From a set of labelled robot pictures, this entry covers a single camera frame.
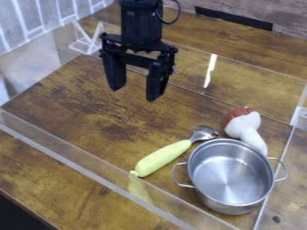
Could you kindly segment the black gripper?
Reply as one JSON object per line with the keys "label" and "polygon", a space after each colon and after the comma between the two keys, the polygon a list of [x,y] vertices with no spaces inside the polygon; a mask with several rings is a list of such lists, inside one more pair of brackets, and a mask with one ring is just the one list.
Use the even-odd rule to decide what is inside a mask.
{"label": "black gripper", "polygon": [[125,86],[125,65],[147,68],[147,101],[153,102],[164,94],[177,53],[177,48],[161,41],[161,29],[179,16],[163,19],[163,0],[119,0],[119,5],[121,33],[100,35],[107,82],[116,91]]}

